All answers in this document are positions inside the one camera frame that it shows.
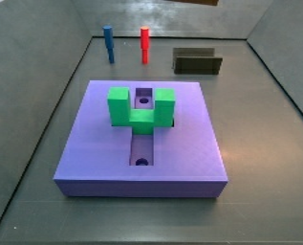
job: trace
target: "gray surface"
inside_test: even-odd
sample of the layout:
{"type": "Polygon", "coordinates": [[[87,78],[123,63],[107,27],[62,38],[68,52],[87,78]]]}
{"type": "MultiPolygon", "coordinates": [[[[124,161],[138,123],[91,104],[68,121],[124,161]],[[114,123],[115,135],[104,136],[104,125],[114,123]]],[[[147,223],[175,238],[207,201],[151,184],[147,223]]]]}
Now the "gray surface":
{"type": "Polygon", "coordinates": [[[90,38],[71,1],[0,3],[0,215],[90,38]]]}
{"type": "Polygon", "coordinates": [[[150,26],[151,36],[246,39],[272,0],[220,0],[218,7],[163,0],[74,0],[92,35],[103,25],[114,36],[139,36],[150,26]]]}
{"type": "Polygon", "coordinates": [[[275,0],[248,42],[303,112],[303,0],[275,0]]]}
{"type": "Polygon", "coordinates": [[[95,39],[55,111],[0,241],[303,241],[303,118],[244,41],[115,39],[116,63],[95,39]],[[218,76],[175,76],[172,47],[215,47],[218,76]],[[228,185],[218,200],[67,198],[52,182],[90,79],[199,80],[228,185]]]}

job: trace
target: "gray floor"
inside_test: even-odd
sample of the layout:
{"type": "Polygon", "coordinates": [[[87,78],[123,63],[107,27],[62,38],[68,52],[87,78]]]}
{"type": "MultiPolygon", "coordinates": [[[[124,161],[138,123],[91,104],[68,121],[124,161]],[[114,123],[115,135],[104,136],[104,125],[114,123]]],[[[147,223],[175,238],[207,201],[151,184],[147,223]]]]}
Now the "gray floor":
{"type": "Polygon", "coordinates": [[[303,241],[303,118],[244,41],[115,39],[115,65],[94,39],[54,114],[0,241],[303,241]],[[175,76],[174,47],[215,47],[218,76],[175,76]],[[67,198],[52,183],[90,79],[200,82],[230,183],[218,200],[67,198]]]}

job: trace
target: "hole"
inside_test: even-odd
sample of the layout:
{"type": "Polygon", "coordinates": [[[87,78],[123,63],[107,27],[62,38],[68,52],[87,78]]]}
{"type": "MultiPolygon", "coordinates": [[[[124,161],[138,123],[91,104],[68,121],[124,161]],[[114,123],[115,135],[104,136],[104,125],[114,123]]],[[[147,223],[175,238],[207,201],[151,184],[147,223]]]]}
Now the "hole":
{"type": "Polygon", "coordinates": [[[139,159],[136,160],[136,166],[148,166],[147,160],[143,159],[143,158],[139,158],[139,159]]]}
{"type": "Polygon", "coordinates": [[[148,99],[147,98],[140,98],[139,99],[139,103],[147,103],[148,102],[148,99]]]}

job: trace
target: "green u-shaped block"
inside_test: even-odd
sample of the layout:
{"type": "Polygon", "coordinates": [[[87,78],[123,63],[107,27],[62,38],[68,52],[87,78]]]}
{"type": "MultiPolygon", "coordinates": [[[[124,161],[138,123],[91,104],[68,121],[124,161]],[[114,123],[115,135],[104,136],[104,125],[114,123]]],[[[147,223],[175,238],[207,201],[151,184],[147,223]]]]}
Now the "green u-shaped block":
{"type": "Polygon", "coordinates": [[[155,109],[131,108],[128,87],[111,87],[107,107],[112,126],[131,126],[134,134],[154,134],[154,127],[171,127],[174,120],[175,92],[155,89],[155,109]]]}

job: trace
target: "purple base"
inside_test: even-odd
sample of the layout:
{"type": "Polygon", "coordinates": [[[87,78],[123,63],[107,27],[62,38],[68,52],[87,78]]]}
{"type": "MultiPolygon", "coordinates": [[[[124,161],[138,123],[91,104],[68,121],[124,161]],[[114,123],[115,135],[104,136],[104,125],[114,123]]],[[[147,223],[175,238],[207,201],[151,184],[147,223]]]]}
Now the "purple base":
{"type": "Polygon", "coordinates": [[[54,181],[68,196],[218,197],[227,173],[196,82],[90,81],[54,181]],[[154,166],[130,166],[132,129],[112,127],[108,88],[175,90],[175,126],[155,128],[154,166]]]}

